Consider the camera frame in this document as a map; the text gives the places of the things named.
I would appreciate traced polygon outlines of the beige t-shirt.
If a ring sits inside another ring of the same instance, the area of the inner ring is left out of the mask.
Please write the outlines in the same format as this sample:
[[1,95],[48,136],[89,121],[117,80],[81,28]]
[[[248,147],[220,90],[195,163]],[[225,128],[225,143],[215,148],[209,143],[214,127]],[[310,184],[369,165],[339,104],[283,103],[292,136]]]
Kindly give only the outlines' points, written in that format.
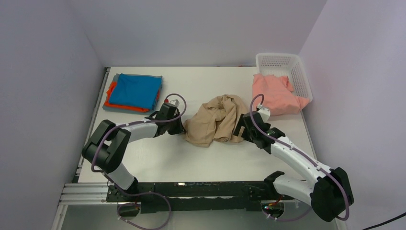
[[239,143],[240,134],[233,134],[241,115],[248,112],[237,95],[224,94],[203,103],[197,113],[184,122],[185,140],[195,146],[207,148],[212,142]]

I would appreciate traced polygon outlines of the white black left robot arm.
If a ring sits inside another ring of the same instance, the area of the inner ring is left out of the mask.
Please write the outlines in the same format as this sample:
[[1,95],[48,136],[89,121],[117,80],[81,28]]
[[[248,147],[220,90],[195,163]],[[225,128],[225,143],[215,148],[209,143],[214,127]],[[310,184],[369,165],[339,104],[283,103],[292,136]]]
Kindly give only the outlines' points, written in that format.
[[141,121],[117,125],[103,120],[82,149],[82,157],[93,169],[101,171],[119,188],[119,196],[125,201],[136,198],[138,180],[126,169],[122,160],[127,145],[144,138],[156,138],[165,133],[183,134],[180,112],[176,101],[165,102],[159,111]]

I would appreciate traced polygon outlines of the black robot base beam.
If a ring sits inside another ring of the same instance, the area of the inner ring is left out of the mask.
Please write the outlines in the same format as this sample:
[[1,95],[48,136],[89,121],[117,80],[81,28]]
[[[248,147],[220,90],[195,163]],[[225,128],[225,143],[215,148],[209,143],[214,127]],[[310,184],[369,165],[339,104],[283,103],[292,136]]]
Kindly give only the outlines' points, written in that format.
[[141,194],[119,191],[108,187],[109,203],[136,203],[142,214],[161,211],[208,211],[234,210],[261,211],[271,203],[280,207],[284,201],[292,201],[287,195],[272,191],[263,181],[232,182],[166,182],[138,183]]

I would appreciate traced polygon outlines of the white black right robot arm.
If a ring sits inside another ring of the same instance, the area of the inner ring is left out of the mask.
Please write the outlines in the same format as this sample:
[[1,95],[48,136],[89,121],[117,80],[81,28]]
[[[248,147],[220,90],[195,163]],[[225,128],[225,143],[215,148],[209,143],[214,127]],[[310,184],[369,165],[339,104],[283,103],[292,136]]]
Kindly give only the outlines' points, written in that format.
[[304,178],[299,180],[275,171],[264,179],[266,197],[275,199],[286,195],[297,199],[326,222],[338,218],[342,212],[348,218],[354,197],[345,170],[332,169],[303,152],[285,133],[264,122],[259,112],[242,114],[233,134],[285,162]]

